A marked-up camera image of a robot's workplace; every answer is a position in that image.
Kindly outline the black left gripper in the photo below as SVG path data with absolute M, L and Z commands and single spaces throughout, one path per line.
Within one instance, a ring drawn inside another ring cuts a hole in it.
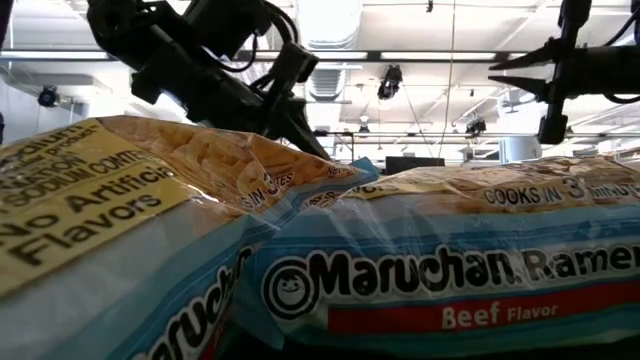
M 131 46 L 137 60 L 131 92 L 154 104 L 162 94 L 186 110 L 186 117 L 214 128 L 268 133 L 262 100 L 228 75 L 207 53 L 200 34 L 169 35 L 162 29 L 138 29 Z M 278 136 L 300 151 L 329 160 L 308 124 L 303 99 L 285 99 L 276 108 L 273 125 Z

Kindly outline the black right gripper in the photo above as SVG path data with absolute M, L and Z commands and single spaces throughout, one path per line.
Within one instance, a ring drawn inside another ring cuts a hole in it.
M 589 18 L 591 0 L 562 0 L 558 26 L 561 34 L 542 48 L 497 63 L 490 70 L 511 70 L 552 63 L 554 72 L 543 79 L 489 76 L 488 79 L 532 93 L 548 104 L 540 121 L 538 140 L 559 144 L 565 137 L 568 117 L 563 114 L 569 98 L 602 95 L 617 104 L 640 102 L 640 45 L 617 46 L 614 39 L 597 47 L 579 47 L 577 36 Z

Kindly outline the Maruchan beef ramen packet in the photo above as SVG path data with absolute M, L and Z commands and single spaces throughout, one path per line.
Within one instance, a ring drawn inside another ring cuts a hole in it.
M 265 137 L 92 118 L 0 147 L 0 360 L 204 360 L 244 262 L 370 182 Z
M 640 172 L 553 157 L 355 187 L 247 261 L 234 318 L 274 348 L 403 358 L 640 337 Z

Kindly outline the white cylindrical column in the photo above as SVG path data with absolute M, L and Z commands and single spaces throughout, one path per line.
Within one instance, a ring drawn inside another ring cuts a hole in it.
M 503 137 L 499 141 L 499 159 L 502 164 L 542 157 L 542 147 L 534 136 Z

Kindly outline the black monitor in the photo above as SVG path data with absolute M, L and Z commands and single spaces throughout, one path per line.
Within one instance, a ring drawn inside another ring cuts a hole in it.
M 385 175 L 393 175 L 420 167 L 444 166 L 444 158 L 387 156 L 385 158 Z

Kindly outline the corrugated silver air duct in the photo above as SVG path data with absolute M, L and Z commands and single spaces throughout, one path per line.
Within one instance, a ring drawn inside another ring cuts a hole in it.
M 351 50 L 356 43 L 363 0 L 296 0 L 302 44 L 311 51 Z M 345 88 L 347 63 L 320 62 L 307 82 L 316 101 L 335 101 Z

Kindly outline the black horizontal pipe rail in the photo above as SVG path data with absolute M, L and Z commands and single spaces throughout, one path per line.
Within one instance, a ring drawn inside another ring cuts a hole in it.
M 352 137 L 352 138 L 437 138 L 437 139 L 475 139 L 475 138 L 504 138 L 504 137 L 537 137 L 529 133 L 442 133 L 442 132 L 350 132 L 350 131 L 312 131 L 316 137 Z M 563 140 L 580 139 L 640 139 L 640 132 L 633 133 L 571 133 L 565 134 Z

